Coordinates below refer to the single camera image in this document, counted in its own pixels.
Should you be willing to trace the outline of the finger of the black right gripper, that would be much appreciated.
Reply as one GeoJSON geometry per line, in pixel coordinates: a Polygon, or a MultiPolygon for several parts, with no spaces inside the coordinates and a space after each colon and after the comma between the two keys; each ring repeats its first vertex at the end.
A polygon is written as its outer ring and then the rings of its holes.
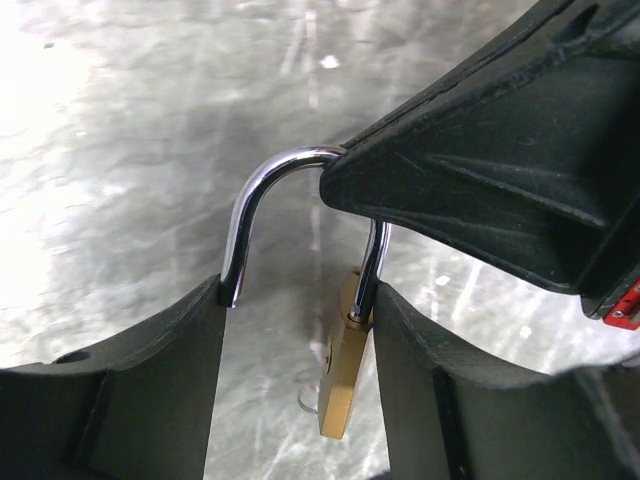
{"type": "Polygon", "coordinates": [[[638,227],[639,5],[540,1],[346,144],[334,209],[582,294],[638,227]]]}

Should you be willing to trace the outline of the brass padlock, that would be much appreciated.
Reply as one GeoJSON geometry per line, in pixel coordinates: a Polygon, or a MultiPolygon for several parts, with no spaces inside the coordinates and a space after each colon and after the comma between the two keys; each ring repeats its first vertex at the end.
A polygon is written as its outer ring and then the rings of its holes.
{"type": "MultiPolygon", "coordinates": [[[[235,200],[227,235],[219,287],[219,304],[233,308],[239,299],[254,217],[264,195],[285,176],[305,169],[327,169],[344,155],[341,147],[302,147],[276,154],[262,163],[235,200]]],[[[341,439],[346,431],[360,367],[373,326],[373,305],[390,240],[391,225],[373,220],[360,268],[348,274],[340,290],[339,317],[331,326],[319,384],[320,434],[341,439]]]]}

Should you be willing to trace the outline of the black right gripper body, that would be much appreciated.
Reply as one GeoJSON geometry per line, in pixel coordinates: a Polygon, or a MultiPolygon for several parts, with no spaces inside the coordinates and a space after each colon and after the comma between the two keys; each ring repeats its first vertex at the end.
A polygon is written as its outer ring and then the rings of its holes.
{"type": "Polygon", "coordinates": [[[585,315],[624,330],[639,328],[639,166],[611,171],[600,193],[609,224],[584,278],[585,315]]]}

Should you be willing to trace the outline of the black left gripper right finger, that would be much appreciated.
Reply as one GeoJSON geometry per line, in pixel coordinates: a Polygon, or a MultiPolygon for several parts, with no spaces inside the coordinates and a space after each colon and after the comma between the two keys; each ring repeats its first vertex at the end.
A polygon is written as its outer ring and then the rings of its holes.
{"type": "Polygon", "coordinates": [[[388,284],[374,341],[395,479],[635,479],[639,359],[545,375],[422,315],[388,284]]]}

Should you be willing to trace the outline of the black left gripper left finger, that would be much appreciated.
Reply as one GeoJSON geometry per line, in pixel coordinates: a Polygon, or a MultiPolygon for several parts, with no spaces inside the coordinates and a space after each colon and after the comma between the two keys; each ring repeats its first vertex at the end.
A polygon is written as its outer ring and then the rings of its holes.
{"type": "Polygon", "coordinates": [[[211,277],[52,363],[1,373],[5,479],[200,479],[226,311],[211,277]]]}

